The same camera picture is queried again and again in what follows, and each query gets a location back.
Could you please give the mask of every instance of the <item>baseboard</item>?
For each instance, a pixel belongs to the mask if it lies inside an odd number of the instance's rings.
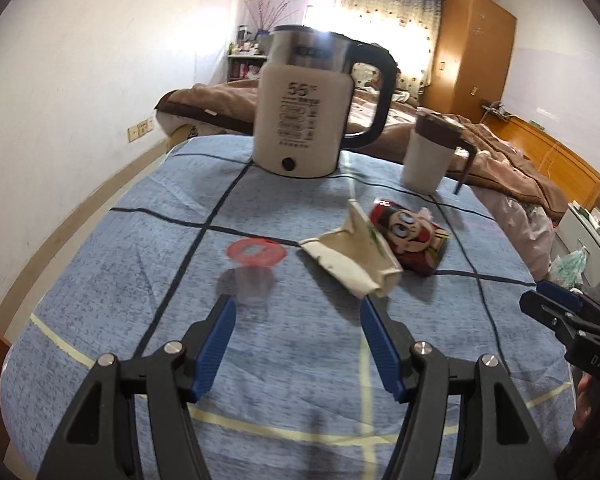
[[[18,311],[22,301],[29,293],[40,274],[48,266],[62,246],[75,234],[114,193],[140,173],[144,168],[167,152],[172,146],[172,139],[164,139],[136,160],[133,160],[117,172],[96,191],[91,193],[65,220],[49,238],[47,238],[36,253],[14,280],[2,303],[0,304],[0,335],[7,331],[13,316]]]

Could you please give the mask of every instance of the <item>brown blanket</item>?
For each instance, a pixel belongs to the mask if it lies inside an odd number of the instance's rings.
[[[156,109],[252,134],[257,98],[257,80],[215,86],[197,84],[193,88],[166,94]],[[374,95],[356,90],[349,113],[348,132],[361,131],[371,123],[375,100]],[[492,134],[484,124],[472,124],[463,117],[454,118],[466,127],[463,138],[479,150],[467,184],[494,189],[520,202],[541,205],[553,220],[562,218],[567,210],[567,198],[555,182],[540,174],[528,158]],[[394,102],[379,139],[356,151],[402,162],[414,122],[415,108]],[[447,176],[457,179],[464,167],[464,160],[463,156],[456,154]]]

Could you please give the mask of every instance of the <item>red lid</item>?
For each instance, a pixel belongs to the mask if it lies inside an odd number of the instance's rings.
[[[229,245],[226,255],[242,265],[273,267],[286,256],[286,249],[266,238],[243,238]]]

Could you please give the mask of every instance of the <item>wall socket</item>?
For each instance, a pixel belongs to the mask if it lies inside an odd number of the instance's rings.
[[[138,124],[134,124],[130,126],[126,130],[126,136],[129,139],[129,142],[133,142],[140,137],[144,137],[147,133],[154,129],[154,118],[149,117],[144,121],[140,121]]]

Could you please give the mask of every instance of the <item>hand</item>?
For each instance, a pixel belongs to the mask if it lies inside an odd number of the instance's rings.
[[[576,411],[573,413],[573,427],[576,430],[580,430],[585,425],[589,415],[591,415],[591,404],[587,396],[587,390],[592,382],[593,377],[589,374],[584,374],[576,388]]]

